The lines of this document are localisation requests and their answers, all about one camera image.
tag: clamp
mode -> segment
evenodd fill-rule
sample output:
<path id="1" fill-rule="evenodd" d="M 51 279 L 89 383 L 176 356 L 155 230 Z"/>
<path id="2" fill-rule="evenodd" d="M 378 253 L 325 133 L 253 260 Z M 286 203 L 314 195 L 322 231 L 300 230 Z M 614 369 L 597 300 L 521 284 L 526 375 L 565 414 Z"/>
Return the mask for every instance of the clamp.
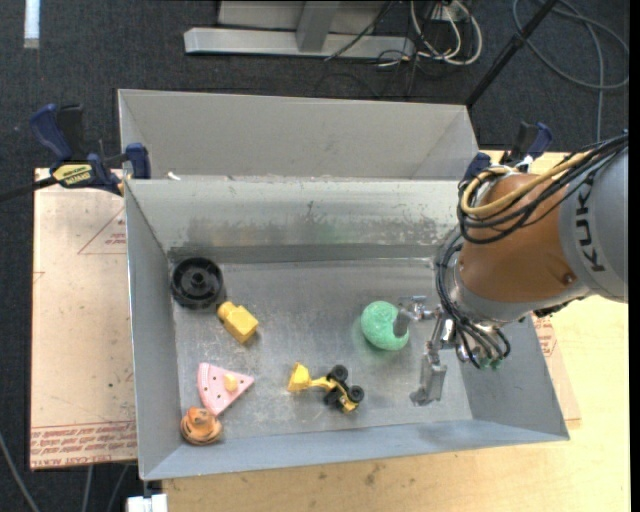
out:
<path id="1" fill-rule="evenodd" d="M 56 184 L 64 188 L 95 188 L 121 196 L 124 192 L 122 180 L 111 172 L 109 166 L 125 161 L 131 162 L 131 177 L 151 177 L 149 155 L 140 143 L 129 144 L 124 153 L 108 159 L 88 151 L 82 126 L 83 110 L 82 105 L 58 109 L 49 103 L 31 116 L 29 126 L 33 135 L 54 153 L 55 163 L 49 168 L 49 177 L 0 194 L 0 202 Z"/>

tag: yellow cable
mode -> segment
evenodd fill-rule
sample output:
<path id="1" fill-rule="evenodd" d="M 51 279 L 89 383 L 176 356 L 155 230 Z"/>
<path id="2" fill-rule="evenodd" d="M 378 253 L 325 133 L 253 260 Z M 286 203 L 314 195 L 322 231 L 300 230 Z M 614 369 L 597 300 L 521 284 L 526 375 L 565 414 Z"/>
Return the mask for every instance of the yellow cable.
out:
<path id="1" fill-rule="evenodd" d="M 471 180 L 471 182 L 469 182 L 469 185 L 462 193 L 462 197 L 460 198 L 460 208 L 467 215 L 475 215 L 475 216 L 492 215 L 493 213 L 503 208 L 504 206 L 509 205 L 512 202 L 522 198 L 522 196 L 530 192 L 533 188 L 538 186 L 540 183 L 551 179 L 553 176 L 556 176 L 557 174 L 560 174 L 566 171 L 567 169 L 569 169 L 570 167 L 573 167 L 576 164 L 579 164 L 587 157 L 587 155 L 589 155 L 589 153 L 590 151 L 587 151 L 584 153 L 578 153 L 574 155 L 573 158 L 567 160 L 566 162 L 560 165 L 552 167 L 551 169 L 547 170 L 543 174 L 540 174 L 539 176 L 537 176 L 535 179 L 533 179 L 529 183 L 526 183 L 525 185 L 518 187 L 517 189 L 511 191 L 506 196 L 502 196 L 496 199 L 495 201 L 492 201 L 489 204 L 485 204 L 482 206 L 471 206 L 469 204 L 469 199 L 471 197 L 471 194 L 475 191 L 476 188 L 480 186 L 480 184 L 482 183 L 482 180 L 488 176 L 491 176 L 492 174 L 495 174 L 496 172 L 498 172 L 499 174 L 506 174 L 508 172 L 508 169 L 505 167 L 498 167 L 498 168 L 493 168 L 491 171 L 483 171 L 478 176 L 476 176 L 473 180 Z"/>

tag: blue clamp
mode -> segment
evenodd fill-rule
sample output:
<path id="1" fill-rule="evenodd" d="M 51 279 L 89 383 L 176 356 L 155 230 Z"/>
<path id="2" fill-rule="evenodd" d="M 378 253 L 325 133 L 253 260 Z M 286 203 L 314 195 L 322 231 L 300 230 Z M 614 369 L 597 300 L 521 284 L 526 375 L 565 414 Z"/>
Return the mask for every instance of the blue clamp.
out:
<path id="1" fill-rule="evenodd" d="M 486 153 L 478 153 L 475 158 L 467 167 L 466 172 L 464 173 L 464 178 L 462 178 L 463 182 L 472 180 L 478 174 L 480 174 L 484 169 L 491 165 L 491 157 Z"/>
<path id="2" fill-rule="evenodd" d="M 553 142 L 553 134 L 547 125 L 536 123 L 536 126 L 538 128 L 538 134 L 529 146 L 529 149 L 527 149 L 527 154 L 531 155 L 531 158 L 534 160 L 542 156 Z"/>
<path id="3" fill-rule="evenodd" d="M 505 152 L 501 164 L 514 165 L 528 155 L 534 160 L 540 157 L 553 142 L 553 134 L 548 126 L 542 123 L 529 124 L 520 122 L 518 136 L 509 152 Z"/>
<path id="4" fill-rule="evenodd" d="M 51 166 L 49 172 L 52 176 L 57 169 L 69 163 L 85 163 L 91 166 L 91 172 L 78 174 L 78 179 L 73 181 L 59 179 L 58 182 L 67 188 L 91 187 L 105 190 L 117 195 L 121 195 L 121 180 L 113 174 L 111 170 L 104 165 L 104 162 L 96 153 L 81 153 L 84 146 L 82 137 L 81 123 L 82 107 L 74 106 L 71 108 L 73 112 L 61 111 L 55 104 L 49 103 L 45 105 L 29 119 L 29 125 L 35 138 L 44 147 L 53 151 L 56 156 L 56 162 Z M 61 115 L 64 116 L 64 126 L 66 130 L 60 127 Z M 122 155 L 115 158 L 109 158 L 107 161 L 117 161 L 122 163 L 126 160 L 131 162 L 133 167 L 133 177 L 138 179 L 149 179 L 151 177 L 151 165 L 149 163 L 149 155 L 146 148 L 139 143 L 129 144 L 126 151 Z"/>

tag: metal rod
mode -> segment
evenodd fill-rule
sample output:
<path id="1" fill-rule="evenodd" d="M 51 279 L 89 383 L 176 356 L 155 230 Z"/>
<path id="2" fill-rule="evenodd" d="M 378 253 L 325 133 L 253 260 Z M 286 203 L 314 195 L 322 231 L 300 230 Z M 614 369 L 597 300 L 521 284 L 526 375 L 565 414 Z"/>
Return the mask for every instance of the metal rod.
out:
<path id="1" fill-rule="evenodd" d="M 502 52 L 500 52 L 500 55 L 502 55 L 502 57 L 499 57 L 498 60 L 493 63 L 487 74 L 482 78 L 482 80 L 480 80 L 480 83 L 469 95 L 467 101 L 465 101 L 465 105 L 468 109 L 471 109 L 471 107 L 473 107 L 480 96 L 484 94 L 484 91 L 487 90 L 491 83 L 500 74 L 502 69 L 508 64 L 508 62 L 511 60 L 511 57 L 513 57 L 515 53 L 524 46 L 527 39 L 531 36 L 533 31 L 549 13 L 549 11 L 553 9 L 553 6 L 557 3 L 557 1 L 558 0 L 547 0 L 547 2 L 540 8 L 536 15 L 531 18 L 529 23 L 527 23 L 522 28 L 522 32 L 516 32 L 513 35 L 508 45 L 505 46 Z"/>

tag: yellow clamp label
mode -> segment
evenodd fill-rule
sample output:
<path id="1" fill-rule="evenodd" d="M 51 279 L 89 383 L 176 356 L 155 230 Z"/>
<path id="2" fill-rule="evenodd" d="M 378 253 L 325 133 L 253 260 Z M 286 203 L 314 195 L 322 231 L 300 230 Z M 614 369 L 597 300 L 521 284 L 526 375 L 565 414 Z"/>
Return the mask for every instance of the yellow clamp label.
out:
<path id="1" fill-rule="evenodd" d="M 91 165 L 77 163 L 61 165 L 53 171 L 52 175 L 56 181 L 69 187 L 83 181 L 89 181 L 92 177 Z"/>

